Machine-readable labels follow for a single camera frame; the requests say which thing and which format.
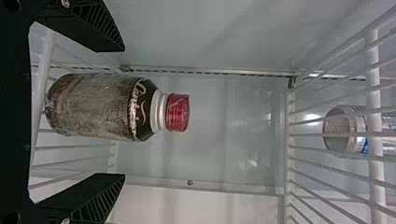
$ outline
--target beverage bottle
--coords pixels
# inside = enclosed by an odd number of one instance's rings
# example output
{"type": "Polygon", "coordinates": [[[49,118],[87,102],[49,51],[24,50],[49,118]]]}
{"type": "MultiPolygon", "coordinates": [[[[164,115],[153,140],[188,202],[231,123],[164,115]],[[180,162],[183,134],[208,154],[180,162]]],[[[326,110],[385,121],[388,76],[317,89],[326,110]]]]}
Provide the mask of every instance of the beverage bottle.
{"type": "Polygon", "coordinates": [[[146,141],[160,130],[187,130],[190,96],[163,93],[144,77],[69,74],[50,87],[45,114],[65,136],[146,141]]]}
{"type": "MultiPolygon", "coordinates": [[[[326,117],[364,112],[364,105],[338,105],[331,109],[326,117]]],[[[384,132],[396,132],[396,112],[386,112],[381,114],[382,130],[384,132]]],[[[365,115],[351,118],[334,118],[323,122],[323,132],[341,133],[365,133],[368,130],[369,122],[365,115]]],[[[323,137],[327,149],[334,152],[354,152],[368,154],[370,151],[370,141],[365,136],[345,136],[345,137],[323,137]]],[[[396,138],[382,137],[384,154],[396,154],[396,138]]]]}

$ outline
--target can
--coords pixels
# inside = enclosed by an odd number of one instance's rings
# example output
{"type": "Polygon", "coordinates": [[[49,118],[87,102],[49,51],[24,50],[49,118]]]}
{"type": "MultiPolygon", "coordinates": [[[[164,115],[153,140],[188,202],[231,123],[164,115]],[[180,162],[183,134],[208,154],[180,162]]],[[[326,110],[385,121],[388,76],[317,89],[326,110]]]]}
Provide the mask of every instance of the can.
{"type": "MultiPolygon", "coordinates": [[[[364,105],[338,105],[331,109],[327,113],[326,117],[354,112],[364,112],[365,110],[366,106],[364,105]]],[[[381,118],[383,131],[396,132],[396,111],[382,113],[381,118]]],[[[368,119],[365,115],[352,118],[328,119],[323,122],[322,131],[324,133],[364,133],[367,132],[368,125],[368,119]]],[[[370,151],[369,139],[364,136],[324,136],[323,142],[327,149],[334,152],[368,154],[370,151]]],[[[384,154],[396,154],[396,137],[382,137],[382,142],[384,154]]]]}

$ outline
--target bottle label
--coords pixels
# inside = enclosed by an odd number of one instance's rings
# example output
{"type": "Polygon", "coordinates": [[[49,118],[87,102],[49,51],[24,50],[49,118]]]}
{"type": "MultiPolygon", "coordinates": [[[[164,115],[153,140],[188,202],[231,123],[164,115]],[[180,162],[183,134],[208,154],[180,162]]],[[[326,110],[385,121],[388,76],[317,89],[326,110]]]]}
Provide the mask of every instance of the bottle label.
{"type": "Polygon", "coordinates": [[[146,78],[139,78],[132,88],[128,122],[134,141],[145,141],[154,135],[150,125],[150,109],[156,90],[157,87],[146,78]]]}

